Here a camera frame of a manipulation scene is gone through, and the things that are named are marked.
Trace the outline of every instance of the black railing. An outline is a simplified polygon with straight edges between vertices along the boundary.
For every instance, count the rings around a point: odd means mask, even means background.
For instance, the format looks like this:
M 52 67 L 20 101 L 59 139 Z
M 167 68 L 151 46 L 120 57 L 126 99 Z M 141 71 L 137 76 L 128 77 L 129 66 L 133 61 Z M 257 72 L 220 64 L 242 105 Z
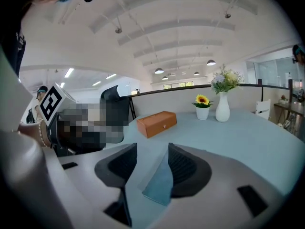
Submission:
M 258 84 L 240 84 L 240 86 L 241 87 L 251 86 L 251 87 L 269 87 L 269 88 L 278 88 L 278 89 L 288 89 L 286 87 L 270 86 L 270 85 L 258 85 Z M 130 95 L 129 97 L 137 97 L 137 96 L 143 96 L 143 95 L 148 95 L 148 94 L 164 93 L 164 92 L 187 90 L 187 89 L 194 89 L 194 88 L 209 88 L 209 87 L 211 87 L 210 84 L 196 85 L 196 86 L 183 86 L 183 87 L 175 87 L 175 88 L 170 88 L 170 89 L 162 89 L 162 90 L 156 90 L 156 91 L 151 91 L 151 92 L 145 92 L 145 93 L 141 93 L 141 94 Z

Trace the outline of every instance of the white ceiling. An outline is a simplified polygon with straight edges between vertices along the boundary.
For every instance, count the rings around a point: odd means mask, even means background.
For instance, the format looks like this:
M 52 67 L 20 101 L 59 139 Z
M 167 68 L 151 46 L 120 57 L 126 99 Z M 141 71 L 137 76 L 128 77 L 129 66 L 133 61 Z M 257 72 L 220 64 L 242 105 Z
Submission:
M 54 83 L 60 85 L 65 82 L 64 89 L 69 91 L 79 91 L 84 89 L 98 89 L 102 85 L 117 80 L 118 75 L 106 79 L 108 73 L 92 70 L 74 69 L 68 78 L 64 78 L 68 69 L 38 69 L 20 71 L 19 79 L 21 83 L 30 91 L 36 92 L 42 85 L 50 88 Z
M 298 38 L 273 0 L 71 0 L 34 6 L 22 27 L 23 67 L 69 65 L 150 82 L 157 67 L 208 74 Z M 206 67 L 209 59 L 216 66 Z

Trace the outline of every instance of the white pot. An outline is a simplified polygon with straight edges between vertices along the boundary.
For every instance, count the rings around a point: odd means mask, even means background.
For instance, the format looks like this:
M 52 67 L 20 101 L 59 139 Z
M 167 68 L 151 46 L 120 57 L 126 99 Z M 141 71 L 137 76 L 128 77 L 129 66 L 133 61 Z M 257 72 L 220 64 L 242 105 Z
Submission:
M 220 100 L 216 109 L 216 120 L 226 122 L 230 118 L 230 108 L 228 104 L 228 93 L 219 93 Z
M 209 112 L 210 112 L 210 107 L 208 107 L 208 108 L 197 108 L 196 107 L 197 118 L 199 120 L 206 120 L 208 118 Z

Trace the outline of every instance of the white chair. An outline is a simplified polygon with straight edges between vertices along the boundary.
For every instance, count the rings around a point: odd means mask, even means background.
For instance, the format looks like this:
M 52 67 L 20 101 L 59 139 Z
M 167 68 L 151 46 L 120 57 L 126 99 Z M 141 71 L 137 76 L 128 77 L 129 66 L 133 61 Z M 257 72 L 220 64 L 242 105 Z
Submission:
M 271 105 L 270 99 L 263 102 L 256 102 L 255 114 L 268 120 L 270 114 L 270 105 Z

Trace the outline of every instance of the green leaves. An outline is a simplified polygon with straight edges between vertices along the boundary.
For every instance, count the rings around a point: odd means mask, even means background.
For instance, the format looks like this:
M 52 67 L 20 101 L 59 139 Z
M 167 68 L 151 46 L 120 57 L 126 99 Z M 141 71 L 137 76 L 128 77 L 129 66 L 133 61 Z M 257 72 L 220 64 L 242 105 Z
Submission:
M 213 104 L 211 104 L 211 102 L 213 102 L 213 101 L 210 101 L 209 104 L 200 104 L 200 103 L 192 103 L 192 104 L 195 105 L 197 108 L 208 108 L 211 105 L 213 105 Z

